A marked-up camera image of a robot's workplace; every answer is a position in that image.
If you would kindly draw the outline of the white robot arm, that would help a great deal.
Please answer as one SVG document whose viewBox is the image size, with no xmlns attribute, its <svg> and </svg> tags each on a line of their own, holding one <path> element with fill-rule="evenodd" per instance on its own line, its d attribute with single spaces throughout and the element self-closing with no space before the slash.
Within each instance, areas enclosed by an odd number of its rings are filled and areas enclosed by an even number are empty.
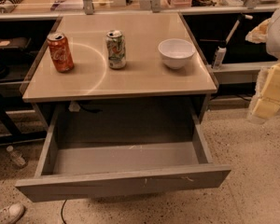
<svg viewBox="0 0 280 224">
<path fill-rule="evenodd" d="M 268 54 L 278 63 L 271 68 L 261 68 L 257 78 L 256 93 L 249 105 L 247 118 L 262 124 L 280 109 L 280 7 L 273 15 L 250 31 L 246 41 L 266 45 Z"/>
</svg>

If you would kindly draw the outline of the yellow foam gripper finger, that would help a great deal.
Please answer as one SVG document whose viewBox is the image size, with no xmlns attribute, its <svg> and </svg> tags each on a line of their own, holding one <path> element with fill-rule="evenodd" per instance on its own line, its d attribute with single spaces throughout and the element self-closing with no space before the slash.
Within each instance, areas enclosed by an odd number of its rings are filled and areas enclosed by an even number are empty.
<svg viewBox="0 0 280 224">
<path fill-rule="evenodd" d="M 255 91 L 248 108 L 247 119 L 267 121 L 280 109 L 280 63 L 260 69 Z"/>
</svg>

